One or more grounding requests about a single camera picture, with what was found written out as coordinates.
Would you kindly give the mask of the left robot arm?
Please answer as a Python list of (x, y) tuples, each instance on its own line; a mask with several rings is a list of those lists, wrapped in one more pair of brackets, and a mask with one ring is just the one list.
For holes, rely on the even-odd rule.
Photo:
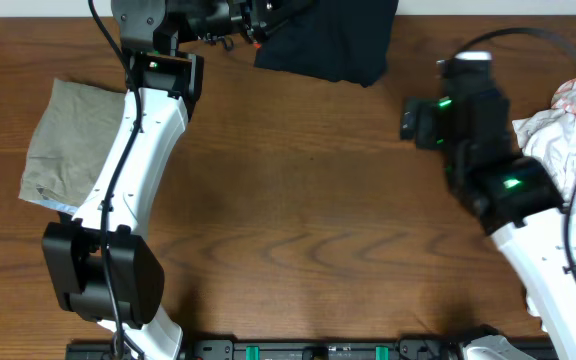
[(42, 249), (60, 307), (113, 334), (70, 359), (176, 359), (183, 331), (162, 307), (165, 275), (146, 238), (170, 154), (202, 93), (204, 60), (180, 45), (260, 44), (303, 1), (112, 0), (119, 33), (109, 38), (126, 75), (122, 121), (84, 203), (50, 223)]

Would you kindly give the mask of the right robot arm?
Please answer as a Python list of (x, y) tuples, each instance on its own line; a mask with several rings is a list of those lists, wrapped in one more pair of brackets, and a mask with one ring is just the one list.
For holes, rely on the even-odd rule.
[(519, 276), (556, 354), (576, 359), (576, 105), (508, 121), (495, 96), (405, 101), (401, 135), (438, 151), (450, 192)]

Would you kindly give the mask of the black leggings with red waistband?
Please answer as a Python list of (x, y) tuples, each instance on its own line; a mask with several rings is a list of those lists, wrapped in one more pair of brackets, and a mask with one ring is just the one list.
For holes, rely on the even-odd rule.
[(254, 66), (369, 87), (386, 71), (398, 4), (398, 0), (316, 1), (261, 45)]

